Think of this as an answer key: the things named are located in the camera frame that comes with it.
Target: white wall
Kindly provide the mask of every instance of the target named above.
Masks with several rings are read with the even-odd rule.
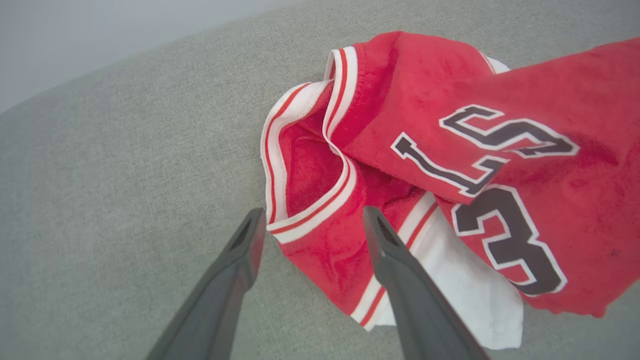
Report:
[[[188,34],[302,0],[0,0],[0,113]]]

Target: basketball jersey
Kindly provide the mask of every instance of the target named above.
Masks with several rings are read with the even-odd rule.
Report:
[[[328,142],[433,192],[533,307],[603,316],[640,274],[640,38],[489,76],[443,41],[334,51]]]
[[[376,131],[386,132],[382,123],[376,122],[381,127],[374,133],[354,133],[352,140],[370,136],[364,146],[346,144],[344,137],[340,145],[332,140],[393,111],[387,95],[396,79],[429,94],[506,67],[469,45],[437,37],[392,33],[360,46],[334,50],[324,81],[292,88],[269,113],[260,143],[267,230],[340,310],[371,330],[395,324],[388,295],[373,274],[362,223],[363,207],[376,206],[482,346],[519,347],[522,299],[511,283],[456,236],[428,188],[377,161],[363,161],[377,160],[372,151],[391,150],[376,138]],[[405,67],[424,73],[396,78]],[[380,74],[387,78],[367,78]],[[384,161],[403,162],[397,156]]]

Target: red and white jersey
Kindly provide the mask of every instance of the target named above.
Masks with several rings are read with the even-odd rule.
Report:
[[[328,141],[433,192],[533,307],[604,315],[640,275],[640,38],[463,79],[482,61],[417,38],[336,53],[354,96]]]
[[[400,73],[394,72],[403,67],[409,72],[424,69],[422,78],[397,78]],[[388,296],[373,275],[362,223],[363,207],[376,206],[480,344],[520,345],[522,299],[511,283],[455,235],[436,197],[423,190],[428,188],[363,160],[376,160],[371,152],[389,152],[394,157],[388,161],[404,163],[391,151],[392,142],[378,142],[378,131],[393,135],[385,126],[368,132],[362,128],[373,124],[376,114],[394,110],[387,101],[394,86],[407,86],[411,91],[398,95],[409,100],[439,91],[451,81],[493,76],[496,67],[504,68],[459,42],[381,35],[367,44],[332,51],[325,80],[292,88],[267,117],[260,143],[267,178],[267,230],[283,253],[367,330],[394,324]],[[388,77],[368,77],[379,74]],[[424,118],[428,113],[416,115]],[[360,129],[352,140],[371,136],[368,144],[353,147],[344,137],[334,143],[338,134],[354,127]]]

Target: jersey number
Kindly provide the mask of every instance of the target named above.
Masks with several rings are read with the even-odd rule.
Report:
[[[493,120],[504,113],[480,105],[469,105],[439,120],[440,127],[470,141],[481,149],[511,151],[523,158],[572,156],[579,147],[569,138],[531,119],[507,120],[487,130],[467,123],[472,118]],[[522,140],[534,145],[513,149]],[[493,267],[501,270],[519,265],[528,276],[513,284],[524,294],[535,296],[560,291],[567,280],[547,244],[538,241],[538,230],[516,189],[491,185],[491,178],[509,160],[483,156],[471,166],[482,170],[480,177],[469,177],[444,168],[426,156],[406,133],[401,133],[391,149],[402,159],[410,159],[428,176],[460,189],[459,193],[475,198],[469,205],[457,204],[451,210],[454,230],[459,236],[484,234],[484,221],[497,217],[504,233],[483,239],[484,250]]]
[[[484,234],[484,221],[493,217],[500,220],[504,232],[484,238],[484,251],[496,270],[522,267],[528,280],[512,283],[523,293],[554,293],[566,284],[551,250],[538,241],[538,230],[514,188],[491,185],[471,204],[455,205],[451,215],[454,230],[461,237]]]

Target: couch cushion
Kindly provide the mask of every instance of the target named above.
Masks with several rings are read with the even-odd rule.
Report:
[[[640,35],[636,0],[306,3],[183,38],[0,115],[0,359],[141,359],[244,214],[260,131],[330,49],[386,31],[472,44],[512,68]],[[527,308],[494,359],[632,359],[636,286],[603,320]],[[266,239],[234,359],[398,359]]]

